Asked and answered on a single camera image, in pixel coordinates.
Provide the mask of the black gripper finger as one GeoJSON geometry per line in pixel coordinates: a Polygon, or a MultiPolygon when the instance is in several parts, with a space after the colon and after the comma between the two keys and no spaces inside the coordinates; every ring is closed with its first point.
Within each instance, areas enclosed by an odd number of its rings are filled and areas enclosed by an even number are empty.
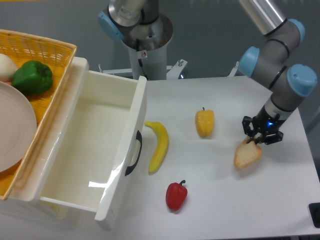
{"type": "Polygon", "coordinates": [[[256,135],[256,132],[253,126],[253,119],[249,116],[244,116],[242,119],[242,127],[244,134],[248,137],[246,143],[249,144],[250,142],[255,141],[254,137],[256,135]]]}
{"type": "Polygon", "coordinates": [[[257,139],[256,144],[271,145],[283,140],[284,134],[277,130],[275,133],[262,133],[257,139]]]}

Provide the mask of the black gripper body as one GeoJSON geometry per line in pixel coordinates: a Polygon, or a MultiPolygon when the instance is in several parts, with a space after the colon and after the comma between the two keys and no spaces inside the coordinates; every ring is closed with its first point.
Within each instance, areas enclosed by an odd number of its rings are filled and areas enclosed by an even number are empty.
{"type": "Polygon", "coordinates": [[[275,117],[270,116],[265,107],[262,107],[259,113],[253,117],[252,126],[254,134],[271,135],[275,134],[283,125],[284,120],[280,119],[280,115],[277,113],[275,117]]]}

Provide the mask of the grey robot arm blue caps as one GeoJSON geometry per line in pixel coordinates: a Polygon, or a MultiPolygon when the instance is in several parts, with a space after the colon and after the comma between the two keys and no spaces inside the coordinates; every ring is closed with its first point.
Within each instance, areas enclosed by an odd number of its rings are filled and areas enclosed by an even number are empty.
{"type": "MultiPolygon", "coordinates": [[[[280,127],[317,84],[308,66],[285,65],[305,37],[303,24],[286,18],[271,0],[242,0],[242,8],[266,39],[262,48],[250,47],[237,69],[272,94],[259,113],[242,120],[248,143],[273,144],[283,139],[280,127]]],[[[132,75],[165,80],[167,45],[173,36],[171,21],[159,12],[156,0],[111,0],[98,14],[102,30],[129,51],[132,75]]]]}

